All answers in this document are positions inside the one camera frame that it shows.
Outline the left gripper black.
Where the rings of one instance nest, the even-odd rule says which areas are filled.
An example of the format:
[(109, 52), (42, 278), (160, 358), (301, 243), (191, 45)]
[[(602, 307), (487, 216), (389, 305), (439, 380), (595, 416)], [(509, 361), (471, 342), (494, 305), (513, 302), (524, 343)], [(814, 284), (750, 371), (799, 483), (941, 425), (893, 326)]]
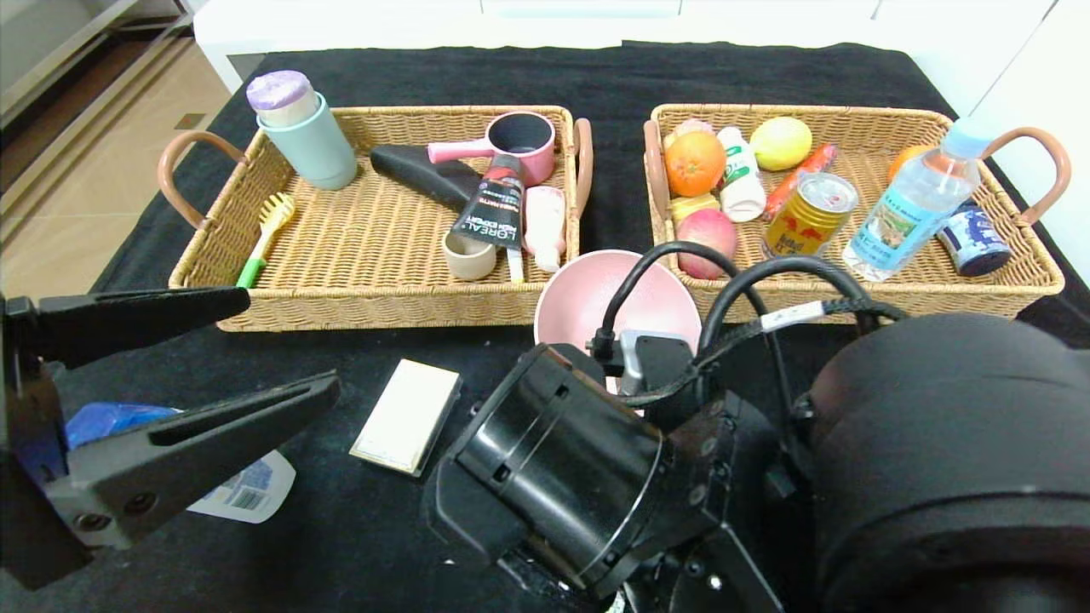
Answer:
[(3, 298), (3, 570), (36, 591), (85, 546), (129, 548), (324, 412), (324, 375), (97, 438), (66, 455), (44, 364), (77, 369), (249, 310), (237, 286)]

